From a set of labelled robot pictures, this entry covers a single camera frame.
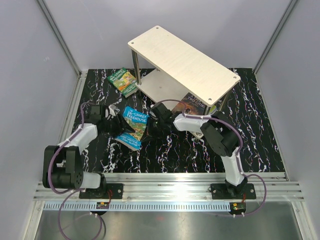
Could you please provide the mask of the dark tale of two cities book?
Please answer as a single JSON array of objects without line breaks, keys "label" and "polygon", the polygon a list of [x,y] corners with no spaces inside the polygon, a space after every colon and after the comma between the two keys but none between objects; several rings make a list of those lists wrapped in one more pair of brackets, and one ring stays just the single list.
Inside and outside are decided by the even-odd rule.
[{"label": "dark tale of two cities book", "polygon": [[185,113],[190,115],[203,115],[205,112],[205,104],[194,96],[192,93],[188,92],[181,102],[179,102],[173,109],[172,113],[181,112],[184,109],[185,104]]}]

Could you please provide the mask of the blue 26-storey treehouse book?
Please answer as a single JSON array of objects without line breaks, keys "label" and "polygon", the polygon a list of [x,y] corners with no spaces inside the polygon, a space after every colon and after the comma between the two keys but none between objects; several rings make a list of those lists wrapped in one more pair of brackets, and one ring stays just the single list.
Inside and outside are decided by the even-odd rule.
[{"label": "blue 26-storey treehouse book", "polygon": [[132,151],[140,150],[142,143],[141,140],[145,134],[149,116],[129,106],[125,107],[122,116],[134,132],[125,132],[117,136],[115,140]]}]

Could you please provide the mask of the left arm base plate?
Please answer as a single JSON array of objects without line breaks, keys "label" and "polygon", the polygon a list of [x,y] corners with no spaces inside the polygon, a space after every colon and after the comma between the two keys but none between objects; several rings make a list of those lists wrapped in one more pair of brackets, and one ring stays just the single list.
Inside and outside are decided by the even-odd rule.
[{"label": "left arm base plate", "polygon": [[80,199],[116,199],[123,198],[124,185],[122,183],[106,183],[100,188],[87,188],[84,192],[79,193]]}]

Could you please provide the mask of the two-tier wooden shelf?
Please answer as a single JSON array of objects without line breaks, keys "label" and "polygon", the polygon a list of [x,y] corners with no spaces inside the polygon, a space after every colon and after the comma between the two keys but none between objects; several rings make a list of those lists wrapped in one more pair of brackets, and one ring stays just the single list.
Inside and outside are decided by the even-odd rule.
[{"label": "two-tier wooden shelf", "polygon": [[159,25],[128,43],[137,88],[153,102],[172,110],[191,93],[212,113],[218,100],[227,96],[240,76]]}]

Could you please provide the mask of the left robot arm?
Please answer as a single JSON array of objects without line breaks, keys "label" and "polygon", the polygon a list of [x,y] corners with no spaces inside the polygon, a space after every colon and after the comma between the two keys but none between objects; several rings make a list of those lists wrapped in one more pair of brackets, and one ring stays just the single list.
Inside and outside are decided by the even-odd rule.
[{"label": "left robot arm", "polygon": [[101,134],[116,138],[135,130],[120,113],[115,113],[113,104],[89,105],[89,113],[80,111],[81,124],[64,141],[49,145],[44,150],[42,184],[58,195],[69,191],[81,191],[101,199],[108,187],[102,173],[84,172],[81,153]]}]

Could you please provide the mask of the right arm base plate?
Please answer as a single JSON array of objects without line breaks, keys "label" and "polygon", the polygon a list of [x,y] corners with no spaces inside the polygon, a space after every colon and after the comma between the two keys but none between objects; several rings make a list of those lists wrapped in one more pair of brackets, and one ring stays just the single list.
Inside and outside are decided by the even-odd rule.
[{"label": "right arm base plate", "polygon": [[244,187],[227,186],[225,183],[212,183],[209,188],[213,200],[255,200],[257,198],[255,187],[247,183]]}]

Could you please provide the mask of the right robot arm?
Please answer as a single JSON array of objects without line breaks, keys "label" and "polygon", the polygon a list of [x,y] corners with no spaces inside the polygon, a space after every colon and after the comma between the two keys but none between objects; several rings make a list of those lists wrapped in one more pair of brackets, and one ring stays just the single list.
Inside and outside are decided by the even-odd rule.
[{"label": "right robot arm", "polygon": [[143,142],[160,139],[170,132],[194,132],[204,136],[208,146],[219,155],[225,170],[225,186],[222,193],[233,199],[246,195],[248,177],[244,174],[240,150],[243,140],[239,131],[220,111],[207,115],[186,113],[186,108],[177,112],[169,110],[162,101],[149,112]]}]

